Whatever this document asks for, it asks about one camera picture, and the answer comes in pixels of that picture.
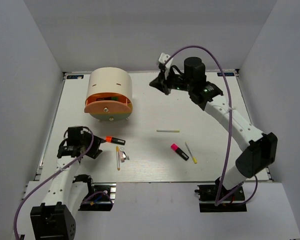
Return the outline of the orange highlighter marker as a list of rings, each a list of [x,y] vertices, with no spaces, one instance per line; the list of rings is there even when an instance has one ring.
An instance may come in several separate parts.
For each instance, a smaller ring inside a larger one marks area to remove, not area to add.
[[[112,144],[122,145],[124,146],[126,144],[126,141],[120,138],[116,138],[113,136],[106,136],[105,141]]]

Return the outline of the green highlighter marker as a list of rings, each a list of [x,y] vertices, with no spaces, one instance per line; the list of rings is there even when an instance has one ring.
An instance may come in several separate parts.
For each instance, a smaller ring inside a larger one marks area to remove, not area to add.
[[[102,98],[97,98],[97,102],[99,101],[119,101],[119,98],[117,96],[110,96],[110,97],[102,97]]]

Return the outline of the pink highlighter marker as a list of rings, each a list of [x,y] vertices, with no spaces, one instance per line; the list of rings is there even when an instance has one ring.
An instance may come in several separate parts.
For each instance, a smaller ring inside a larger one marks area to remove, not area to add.
[[[180,156],[183,160],[187,161],[189,159],[189,156],[175,143],[173,143],[170,148],[177,153],[178,156]]]

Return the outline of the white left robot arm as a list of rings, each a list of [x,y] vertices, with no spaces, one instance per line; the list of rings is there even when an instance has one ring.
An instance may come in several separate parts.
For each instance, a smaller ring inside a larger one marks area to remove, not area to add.
[[[96,159],[105,140],[87,127],[72,126],[58,146],[56,170],[40,206],[30,212],[34,237],[37,240],[73,240],[76,234],[75,215],[84,199],[95,196],[96,187],[87,174],[77,174],[84,156]]]

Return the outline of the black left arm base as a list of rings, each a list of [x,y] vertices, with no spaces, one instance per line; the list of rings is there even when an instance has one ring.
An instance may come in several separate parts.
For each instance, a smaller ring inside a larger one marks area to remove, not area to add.
[[[80,205],[82,212],[110,212],[115,203],[116,183],[94,183],[93,192],[89,193]]]

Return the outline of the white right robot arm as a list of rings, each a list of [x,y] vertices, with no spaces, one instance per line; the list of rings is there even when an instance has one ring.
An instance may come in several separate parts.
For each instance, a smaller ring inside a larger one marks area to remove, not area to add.
[[[192,102],[221,124],[242,151],[235,165],[225,172],[224,177],[216,180],[216,195],[226,200],[233,195],[238,184],[275,161],[278,138],[272,132],[262,132],[230,107],[223,91],[207,81],[206,66],[199,57],[186,58],[183,62],[184,72],[172,65],[172,60],[168,54],[160,55],[160,73],[149,85],[165,95],[169,95],[171,90],[188,92]]]

